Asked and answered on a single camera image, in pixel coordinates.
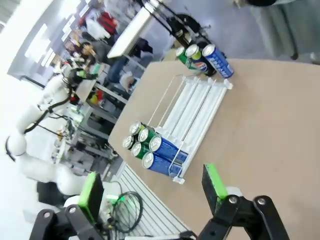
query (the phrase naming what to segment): white rack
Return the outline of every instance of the white rack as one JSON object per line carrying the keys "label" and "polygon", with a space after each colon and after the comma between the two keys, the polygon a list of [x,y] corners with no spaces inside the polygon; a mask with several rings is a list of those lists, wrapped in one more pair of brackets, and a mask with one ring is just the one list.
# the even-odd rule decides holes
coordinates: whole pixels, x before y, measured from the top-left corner
{"label": "white rack", "polygon": [[180,173],[172,178],[174,182],[183,184],[185,182],[184,175],[216,115],[222,99],[227,90],[232,89],[233,85],[227,79],[223,82],[218,82],[210,77],[207,80],[202,80],[196,76],[175,76],[154,110],[148,125],[162,104],[172,82],[176,81],[177,78],[179,78],[181,84],[155,130],[165,139],[175,144],[179,148],[178,153],[180,151],[188,153]]}

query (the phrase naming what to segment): soda can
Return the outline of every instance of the soda can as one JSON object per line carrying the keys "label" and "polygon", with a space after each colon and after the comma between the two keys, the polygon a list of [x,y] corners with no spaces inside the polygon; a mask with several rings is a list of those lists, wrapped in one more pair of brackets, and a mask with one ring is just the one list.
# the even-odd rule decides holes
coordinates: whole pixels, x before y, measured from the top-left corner
{"label": "soda can", "polygon": [[217,71],[212,67],[210,62],[202,56],[199,47],[196,44],[192,44],[185,51],[185,56],[191,58],[194,65],[201,70],[206,76],[211,77]]}
{"label": "soda can", "polygon": [[149,152],[148,147],[141,142],[136,142],[131,149],[131,155],[137,159],[142,159],[144,155]]}
{"label": "soda can", "polygon": [[130,134],[135,136],[135,135],[138,135],[139,132],[144,129],[144,128],[147,128],[147,129],[150,129],[152,131],[154,131],[155,129],[151,126],[148,126],[147,124],[144,124],[140,121],[136,121],[135,123],[133,123],[131,126],[130,126]]}
{"label": "soda can", "polygon": [[[179,150],[176,145],[159,135],[154,136],[151,139],[149,143],[149,149],[151,152],[167,158],[169,161],[172,161],[175,158]],[[180,151],[175,158],[175,162],[184,163],[187,157],[188,153]]]}
{"label": "soda can", "polygon": [[222,52],[215,45],[207,45],[203,49],[202,55],[225,79],[230,78],[234,74],[233,68],[230,66]]}
{"label": "soda can", "polygon": [[148,128],[144,128],[139,132],[138,141],[143,144],[149,144],[150,140],[155,136],[158,135],[155,131],[151,131]]}
{"label": "soda can", "polygon": [[201,73],[195,64],[186,56],[186,50],[183,46],[178,47],[175,51],[175,56],[190,70],[193,74]]}
{"label": "soda can", "polygon": [[136,139],[134,136],[132,135],[128,135],[126,136],[123,141],[122,141],[122,147],[124,147],[125,149],[131,150],[133,145],[136,143]]}
{"label": "soda can", "polygon": [[142,166],[144,169],[149,169],[173,178],[179,174],[181,166],[174,163],[171,165],[171,167],[170,165],[171,163],[168,160],[151,151],[147,152],[142,158]]}

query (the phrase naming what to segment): brown tabletop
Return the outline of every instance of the brown tabletop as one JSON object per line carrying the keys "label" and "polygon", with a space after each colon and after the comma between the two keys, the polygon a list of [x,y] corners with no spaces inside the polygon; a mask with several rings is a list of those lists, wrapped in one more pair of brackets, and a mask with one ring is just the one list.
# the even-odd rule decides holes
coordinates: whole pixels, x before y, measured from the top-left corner
{"label": "brown tabletop", "polygon": [[[290,239],[320,239],[320,66],[270,60],[229,62],[235,70],[230,79],[234,87],[226,93],[183,185],[143,169],[141,161],[122,147],[134,121],[148,122],[172,77],[189,74],[180,62],[149,65],[109,137],[110,144],[197,233],[212,217],[201,179],[203,164],[214,163],[225,185],[239,187],[247,199],[270,196]],[[229,239],[249,238],[234,227]]]}

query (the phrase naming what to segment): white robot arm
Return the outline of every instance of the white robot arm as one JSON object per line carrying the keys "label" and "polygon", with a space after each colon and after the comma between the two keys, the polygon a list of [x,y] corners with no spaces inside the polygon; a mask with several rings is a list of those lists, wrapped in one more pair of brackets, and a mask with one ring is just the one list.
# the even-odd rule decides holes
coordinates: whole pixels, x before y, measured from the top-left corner
{"label": "white robot arm", "polygon": [[30,156],[26,152],[27,141],[25,138],[25,134],[35,127],[30,127],[31,124],[36,125],[68,104],[71,87],[64,76],[69,75],[72,67],[67,64],[63,70],[64,74],[54,76],[43,89],[41,98],[31,104],[21,115],[15,129],[7,139],[6,150],[15,160],[20,172],[27,178],[43,183],[55,182],[61,193],[70,196],[80,194],[86,177],[73,174],[63,164],[55,164]]}

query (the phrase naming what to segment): screw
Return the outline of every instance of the screw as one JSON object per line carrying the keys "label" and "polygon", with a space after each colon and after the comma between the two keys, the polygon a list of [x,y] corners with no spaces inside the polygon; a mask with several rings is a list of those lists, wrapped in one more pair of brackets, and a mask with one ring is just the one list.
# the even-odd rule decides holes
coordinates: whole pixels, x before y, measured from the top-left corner
{"label": "screw", "polygon": [[258,204],[260,204],[260,205],[265,205],[265,204],[266,204],[266,200],[265,200],[264,198],[262,198],[262,197],[259,198],[257,202],[258,202]]}
{"label": "screw", "polygon": [[50,217],[50,212],[45,212],[45,213],[43,214],[43,216],[44,216],[44,218]]}
{"label": "screw", "polygon": [[229,202],[232,203],[232,204],[236,204],[238,201],[238,199],[235,197],[235,196],[232,196],[229,198]]}
{"label": "screw", "polygon": [[71,214],[73,214],[75,211],[76,211],[75,207],[72,207],[72,208],[69,209],[69,213],[71,213]]}

